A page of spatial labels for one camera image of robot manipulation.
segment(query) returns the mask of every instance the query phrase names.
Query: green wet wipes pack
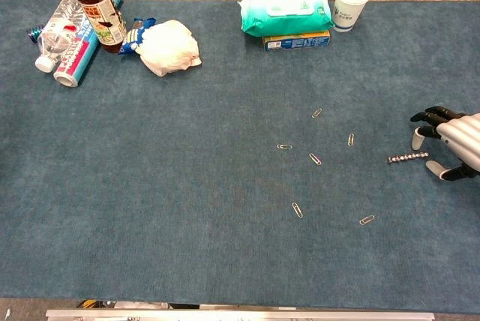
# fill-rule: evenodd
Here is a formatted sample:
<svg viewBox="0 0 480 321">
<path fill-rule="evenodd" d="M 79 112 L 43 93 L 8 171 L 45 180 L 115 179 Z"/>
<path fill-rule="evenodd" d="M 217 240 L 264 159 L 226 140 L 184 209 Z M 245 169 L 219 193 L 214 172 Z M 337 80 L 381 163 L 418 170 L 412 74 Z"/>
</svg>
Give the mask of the green wet wipes pack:
<svg viewBox="0 0 480 321">
<path fill-rule="evenodd" d="M 241 29 L 280 36 L 326 31 L 333 26 L 328 0 L 241 0 Z"/>
</svg>

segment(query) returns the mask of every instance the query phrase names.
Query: crumpled tissue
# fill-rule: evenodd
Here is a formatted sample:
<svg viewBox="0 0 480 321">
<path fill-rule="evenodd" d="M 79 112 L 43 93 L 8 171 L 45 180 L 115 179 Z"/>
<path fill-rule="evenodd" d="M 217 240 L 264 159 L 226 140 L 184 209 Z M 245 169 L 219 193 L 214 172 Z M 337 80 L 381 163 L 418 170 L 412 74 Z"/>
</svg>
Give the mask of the crumpled tissue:
<svg viewBox="0 0 480 321">
<path fill-rule="evenodd" d="M 202 63 L 198 43 L 191 31 L 171 19 L 143 32 L 142 43 L 135 49 L 140 59 L 157 76 L 186 70 Z"/>
</svg>

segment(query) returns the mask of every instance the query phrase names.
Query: paper clip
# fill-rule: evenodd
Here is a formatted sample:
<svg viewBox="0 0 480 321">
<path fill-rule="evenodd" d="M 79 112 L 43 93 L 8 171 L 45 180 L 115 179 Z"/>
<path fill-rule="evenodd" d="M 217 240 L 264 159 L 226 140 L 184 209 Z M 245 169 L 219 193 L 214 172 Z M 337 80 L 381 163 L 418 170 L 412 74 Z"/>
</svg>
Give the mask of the paper clip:
<svg viewBox="0 0 480 321">
<path fill-rule="evenodd" d="M 367 216 L 365 218 L 362 218 L 360 220 L 360 224 L 361 225 L 366 225 L 368 224 L 369 222 L 372 222 L 373 220 L 375 220 L 375 216 L 373 216 L 372 214 L 370 216 Z"/>
<path fill-rule="evenodd" d="M 316 119 L 318 116 L 320 116 L 321 113 L 322 113 L 322 109 L 319 108 L 317 111 L 315 111 L 315 112 L 312 114 L 312 119 Z"/>
<path fill-rule="evenodd" d="M 355 135 L 353 133 L 350 134 L 350 136 L 348 136 L 348 146 L 353 146 L 353 138 L 355 137 Z"/>
<path fill-rule="evenodd" d="M 317 164 L 318 166 L 320 166 L 322 164 L 322 160 L 320 160 L 316 155 L 308 154 L 308 156 L 310 156 L 310 158 L 313 160 L 313 162 L 315 164 Z"/>
<path fill-rule="evenodd" d="M 292 149 L 292 145 L 277 145 L 277 149 L 280 149 L 280 150 L 291 150 Z"/>
<path fill-rule="evenodd" d="M 293 207 L 293 210 L 295 211 L 295 213 L 297 214 L 297 216 L 299 218 L 303 218 L 303 214 L 302 214 L 302 210 L 299 208 L 299 206 L 297 205 L 297 202 L 294 202 L 292 204 L 292 207 Z"/>
</svg>

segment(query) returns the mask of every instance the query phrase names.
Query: bottle cap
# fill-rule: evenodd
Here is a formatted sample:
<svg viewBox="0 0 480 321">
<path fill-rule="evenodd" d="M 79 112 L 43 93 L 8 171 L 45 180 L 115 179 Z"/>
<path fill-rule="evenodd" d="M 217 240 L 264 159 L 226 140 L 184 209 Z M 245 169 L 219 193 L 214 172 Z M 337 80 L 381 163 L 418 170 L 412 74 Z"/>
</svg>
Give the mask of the bottle cap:
<svg viewBox="0 0 480 321">
<path fill-rule="evenodd" d="M 50 57 L 42 55 L 35 61 L 35 66 L 37 69 L 46 73 L 52 72 L 53 68 L 57 63 L 55 60 L 52 60 Z"/>
</svg>

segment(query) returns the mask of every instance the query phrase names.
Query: cardboard box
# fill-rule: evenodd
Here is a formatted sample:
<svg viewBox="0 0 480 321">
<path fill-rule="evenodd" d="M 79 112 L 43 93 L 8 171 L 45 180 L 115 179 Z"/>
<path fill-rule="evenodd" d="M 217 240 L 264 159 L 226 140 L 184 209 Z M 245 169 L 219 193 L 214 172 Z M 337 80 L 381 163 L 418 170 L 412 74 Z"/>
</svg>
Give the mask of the cardboard box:
<svg viewBox="0 0 480 321">
<path fill-rule="evenodd" d="M 262 42 L 265 51 L 324 46 L 330 42 L 330 31 L 289 34 L 287 36 L 266 36 L 262 37 Z"/>
</svg>

